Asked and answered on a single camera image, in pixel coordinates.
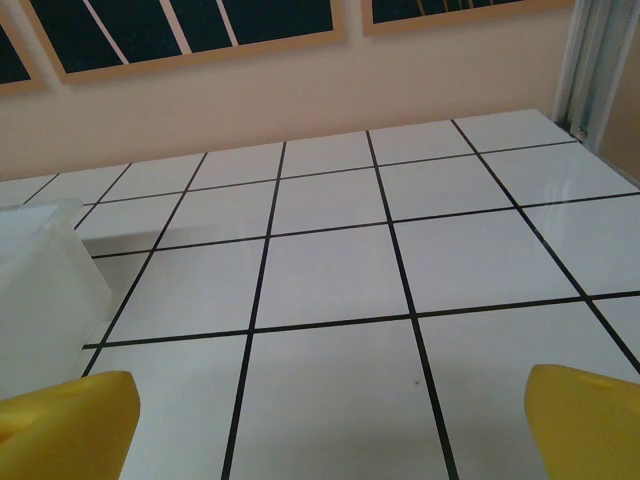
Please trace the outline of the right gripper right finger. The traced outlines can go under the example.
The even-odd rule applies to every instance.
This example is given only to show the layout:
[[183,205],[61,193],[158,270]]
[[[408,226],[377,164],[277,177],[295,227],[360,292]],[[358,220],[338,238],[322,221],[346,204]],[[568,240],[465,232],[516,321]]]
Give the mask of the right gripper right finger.
[[551,479],[639,477],[639,385],[561,365],[529,374],[525,412]]

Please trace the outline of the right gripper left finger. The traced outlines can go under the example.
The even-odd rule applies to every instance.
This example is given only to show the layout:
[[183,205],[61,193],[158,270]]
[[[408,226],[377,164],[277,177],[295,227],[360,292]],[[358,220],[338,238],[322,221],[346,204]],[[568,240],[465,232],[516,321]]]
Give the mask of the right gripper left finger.
[[140,417],[131,373],[109,371],[1,402],[3,479],[117,479]]

